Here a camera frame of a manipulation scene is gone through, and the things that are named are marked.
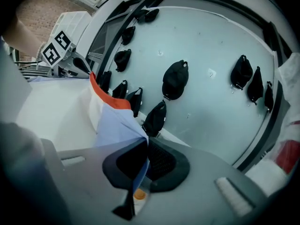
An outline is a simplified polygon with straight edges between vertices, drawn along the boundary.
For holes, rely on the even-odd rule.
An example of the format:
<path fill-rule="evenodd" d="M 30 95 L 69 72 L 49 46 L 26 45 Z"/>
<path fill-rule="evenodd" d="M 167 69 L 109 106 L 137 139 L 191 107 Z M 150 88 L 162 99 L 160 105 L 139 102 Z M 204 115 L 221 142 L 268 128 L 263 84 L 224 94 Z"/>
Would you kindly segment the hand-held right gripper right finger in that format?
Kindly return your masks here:
<path fill-rule="evenodd" d="M 247 224 L 267 197 L 239 170 L 203 150 L 150 138 L 140 225 Z"/>

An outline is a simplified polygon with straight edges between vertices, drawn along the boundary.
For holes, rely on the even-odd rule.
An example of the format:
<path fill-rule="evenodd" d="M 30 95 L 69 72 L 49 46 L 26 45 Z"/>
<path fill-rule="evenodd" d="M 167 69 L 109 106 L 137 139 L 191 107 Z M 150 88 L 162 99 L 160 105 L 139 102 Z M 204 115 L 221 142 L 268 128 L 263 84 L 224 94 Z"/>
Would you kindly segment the white desk with hutch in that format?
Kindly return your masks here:
<path fill-rule="evenodd" d="M 61 57 L 64 57 L 65 51 L 57 44 L 54 38 L 63 31 L 67 38 L 77 46 L 77 51 L 85 56 L 90 48 L 91 41 L 89 37 L 89 24 L 92 16 L 86 11 L 65 12 L 60 14 L 49 37 L 49 41 L 53 40 L 55 49 Z"/>

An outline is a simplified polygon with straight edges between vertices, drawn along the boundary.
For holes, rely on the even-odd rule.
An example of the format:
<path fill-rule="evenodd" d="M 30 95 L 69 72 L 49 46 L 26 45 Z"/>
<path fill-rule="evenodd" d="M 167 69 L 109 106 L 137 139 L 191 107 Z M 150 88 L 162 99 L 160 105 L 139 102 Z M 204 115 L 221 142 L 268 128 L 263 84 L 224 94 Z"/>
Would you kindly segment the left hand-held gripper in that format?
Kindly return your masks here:
<path fill-rule="evenodd" d="M 50 67 L 48 77 L 89 76 L 90 67 L 86 60 L 77 57 L 76 45 L 70 36 L 59 30 L 41 50 L 42 61 Z"/>

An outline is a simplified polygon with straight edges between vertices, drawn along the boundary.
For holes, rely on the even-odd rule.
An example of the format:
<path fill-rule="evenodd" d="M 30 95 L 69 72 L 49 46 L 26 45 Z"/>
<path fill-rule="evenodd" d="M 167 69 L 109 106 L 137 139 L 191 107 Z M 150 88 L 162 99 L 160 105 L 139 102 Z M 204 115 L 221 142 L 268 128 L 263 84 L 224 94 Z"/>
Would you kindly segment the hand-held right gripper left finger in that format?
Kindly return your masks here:
<path fill-rule="evenodd" d="M 59 152 L 49 140 L 43 146 L 70 225 L 143 225 L 133 194 L 147 170 L 145 138 Z"/>

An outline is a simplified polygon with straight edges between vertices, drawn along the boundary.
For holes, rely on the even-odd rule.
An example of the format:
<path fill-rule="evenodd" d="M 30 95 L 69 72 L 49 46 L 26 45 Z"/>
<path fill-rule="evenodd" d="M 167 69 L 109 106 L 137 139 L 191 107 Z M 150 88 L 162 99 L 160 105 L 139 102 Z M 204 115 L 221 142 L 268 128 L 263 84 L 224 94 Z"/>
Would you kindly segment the white and blue garment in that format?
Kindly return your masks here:
<path fill-rule="evenodd" d="M 119 142 L 147 138 L 125 99 L 113 98 L 88 79 L 29 79 L 31 92 L 18 116 L 17 124 L 30 139 L 21 154 L 25 173 L 43 172 L 47 138 L 59 151 L 108 147 Z"/>

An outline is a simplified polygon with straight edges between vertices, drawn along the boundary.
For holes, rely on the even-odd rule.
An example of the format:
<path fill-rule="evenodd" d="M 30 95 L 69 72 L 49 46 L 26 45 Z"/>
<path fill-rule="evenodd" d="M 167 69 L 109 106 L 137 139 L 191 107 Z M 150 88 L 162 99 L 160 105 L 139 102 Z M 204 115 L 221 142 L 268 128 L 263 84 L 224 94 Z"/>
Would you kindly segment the group of black caps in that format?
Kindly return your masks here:
<path fill-rule="evenodd" d="M 247 86 L 260 69 L 273 81 L 274 54 L 249 29 L 230 19 L 189 7 L 160 7 L 154 21 L 132 18 L 128 45 L 119 39 L 107 68 L 112 85 L 141 88 L 140 112 L 159 102 L 166 108 L 163 129 L 187 144 L 253 139 L 265 120 L 261 101 Z"/>

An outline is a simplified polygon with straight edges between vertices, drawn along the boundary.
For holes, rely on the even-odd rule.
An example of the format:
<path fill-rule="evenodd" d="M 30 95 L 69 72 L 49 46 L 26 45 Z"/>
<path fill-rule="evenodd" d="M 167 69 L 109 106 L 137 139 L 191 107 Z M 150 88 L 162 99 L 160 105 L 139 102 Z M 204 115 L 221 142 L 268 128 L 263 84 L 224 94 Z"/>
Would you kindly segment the large clear water jug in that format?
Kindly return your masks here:
<path fill-rule="evenodd" d="M 289 59 L 277 69 L 285 101 L 290 105 L 270 160 L 275 166 L 275 178 L 271 179 L 271 194 L 283 188 L 300 161 L 300 53 L 292 53 Z"/>

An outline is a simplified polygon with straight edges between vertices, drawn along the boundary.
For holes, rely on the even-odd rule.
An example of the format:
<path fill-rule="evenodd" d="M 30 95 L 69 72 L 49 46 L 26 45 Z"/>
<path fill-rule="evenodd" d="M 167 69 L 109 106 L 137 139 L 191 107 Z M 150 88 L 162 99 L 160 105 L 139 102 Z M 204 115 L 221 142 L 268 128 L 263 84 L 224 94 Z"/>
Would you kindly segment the black window frame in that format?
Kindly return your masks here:
<path fill-rule="evenodd" d="M 99 20 L 102 9 L 93 16 L 93 20 L 88 25 L 84 37 L 86 38 L 88 35 L 93 36 L 90 48 L 86 52 L 86 59 L 96 76 L 97 82 L 100 81 L 109 58 L 113 56 L 115 46 L 121 42 L 122 33 L 135 23 L 135 15 L 142 9 L 157 5 L 158 1 L 122 1 L 104 21 Z"/>

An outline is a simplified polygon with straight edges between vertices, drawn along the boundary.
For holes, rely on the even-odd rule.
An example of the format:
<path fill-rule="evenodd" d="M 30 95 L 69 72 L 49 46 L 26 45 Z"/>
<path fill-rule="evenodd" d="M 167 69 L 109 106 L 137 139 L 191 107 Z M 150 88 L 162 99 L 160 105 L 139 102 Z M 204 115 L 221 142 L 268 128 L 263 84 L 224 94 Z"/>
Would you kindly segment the person's left forearm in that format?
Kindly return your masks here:
<path fill-rule="evenodd" d="M 34 58 L 38 57 L 39 51 L 44 45 L 16 15 L 4 29 L 2 37 L 10 47 Z"/>

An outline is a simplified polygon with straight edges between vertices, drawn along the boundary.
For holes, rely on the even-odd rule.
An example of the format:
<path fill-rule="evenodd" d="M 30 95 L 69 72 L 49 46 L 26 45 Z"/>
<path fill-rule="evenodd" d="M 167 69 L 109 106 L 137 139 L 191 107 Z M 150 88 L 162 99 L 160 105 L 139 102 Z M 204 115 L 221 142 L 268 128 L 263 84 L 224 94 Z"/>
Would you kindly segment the grey metal drying rack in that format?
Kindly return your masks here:
<path fill-rule="evenodd" d="M 49 66 L 43 66 L 41 62 L 36 61 L 14 61 L 21 75 L 26 79 L 40 77 L 48 77 L 51 75 L 51 68 Z"/>

